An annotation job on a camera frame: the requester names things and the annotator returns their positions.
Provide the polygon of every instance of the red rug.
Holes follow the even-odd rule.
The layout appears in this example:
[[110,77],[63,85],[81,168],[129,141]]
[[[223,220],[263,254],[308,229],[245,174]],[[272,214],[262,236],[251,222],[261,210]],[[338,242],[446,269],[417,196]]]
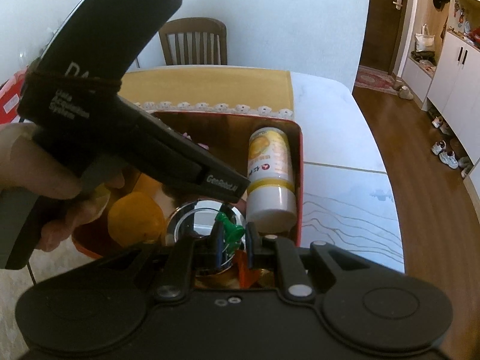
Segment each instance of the red rug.
[[398,92],[392,88],[394,82],[393,77],[386,72],[359,66],[355,86],[396,95]]

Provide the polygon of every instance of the bottle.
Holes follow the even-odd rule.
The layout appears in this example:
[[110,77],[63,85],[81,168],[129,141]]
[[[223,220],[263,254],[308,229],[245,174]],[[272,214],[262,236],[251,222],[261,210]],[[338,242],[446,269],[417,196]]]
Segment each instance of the bottle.
[[247,222],[259,233],[290,231],[297,222],[297,204],[287,135],[264,127],[249,141]]

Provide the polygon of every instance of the yellow table runner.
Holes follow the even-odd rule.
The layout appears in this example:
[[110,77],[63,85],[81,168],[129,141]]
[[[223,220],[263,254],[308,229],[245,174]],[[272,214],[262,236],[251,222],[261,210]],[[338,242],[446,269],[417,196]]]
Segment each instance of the yellow table runner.
[[136,103],[171,102],[175,109],[209,107],[238,109],[241,105],[272,112],[293,111],[290,72],[239,67],[172,67],[125,74],[120,96]]

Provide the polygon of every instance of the brown door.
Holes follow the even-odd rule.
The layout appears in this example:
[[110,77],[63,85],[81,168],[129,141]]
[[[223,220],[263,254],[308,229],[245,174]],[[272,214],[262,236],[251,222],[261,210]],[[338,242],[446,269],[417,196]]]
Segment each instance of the brown door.
[[370,0],[360,65],[391,73],[398,51],[407,0]]

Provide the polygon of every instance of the green plastic object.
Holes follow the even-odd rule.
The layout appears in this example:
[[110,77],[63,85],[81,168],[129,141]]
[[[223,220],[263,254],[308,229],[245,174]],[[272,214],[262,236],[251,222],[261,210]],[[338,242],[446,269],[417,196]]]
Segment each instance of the green plastic object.
[[228,245],[229,251],[232,252],[238,249],[239,242],[245,234],[243,226],[231,223],[223,212],[217,214],[215,221],[223,223],[225,229],[225,243]]

